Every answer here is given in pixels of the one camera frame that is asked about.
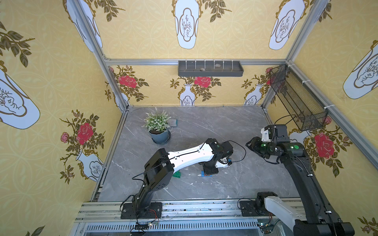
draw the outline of blue flower pot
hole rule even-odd
[[[152,141],[156,144],[166,144],[170,140],[170,132],[169,130],[164,131],[161,134],[151,134]]]

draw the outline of wall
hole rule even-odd
[[[374,90],[378,81],[378,47],[373,42],[378,40],[378,24],[374,19],[378,2],[332,0],[330,3],[332,19],[327,17],[315,25],[295,63],[378,148],[378,90]],[[357,78],[367,79],[365,85],[355,84]]]
[[[0,231],[68,235],[121,114],[61,1],[2,1],[0,22]]]
[[[112,66],[118,86],[130,105],[180,106],[188,92],[194,105],[261,104],[269,89],[268,72],[274,66],[243,66],[242,77],[177,76],[177,66]]]
[[[90,1],[102,50],[113,59],[282,59],[311,8],[310,0]],[[175,22],[184,8],[193,18],[186,21],[192,37],[183,39]],[[278,21],[284,24],[274,43]]]
[[[268,107],[272,121],[288,115],[276,96]],[[291,117],[282,118],[277,124],[285,124]],[[351,142],[340,127],[328,117],[323,128],[300,132],[293,121],[287,124],[290,139],[304,144],[327,199],[344,222],[350,222],[356,232],[378,230],[375,220],[378,202],[378,171]]]

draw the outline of metal mesh basket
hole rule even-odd
[[[301,131],[324,125],[328,111],[287,65],[270,71],[270,84]]]

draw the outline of white flowers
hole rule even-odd
[[[144,119],[146,122],[143,127],[146,127],[148,131],[157,131],[157,132],[164,132],[170,126],[168,125],[168,120],[170,119],[170,116],[165,112],[158,112],[158,109],[155,108],[155,114],[154,113],[146,113],[147,118]]]

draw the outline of gray shelf tray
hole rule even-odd
[[[178,62],[178,76],[182,77],[242,77],[244,69],[240,61],[179,61]]]

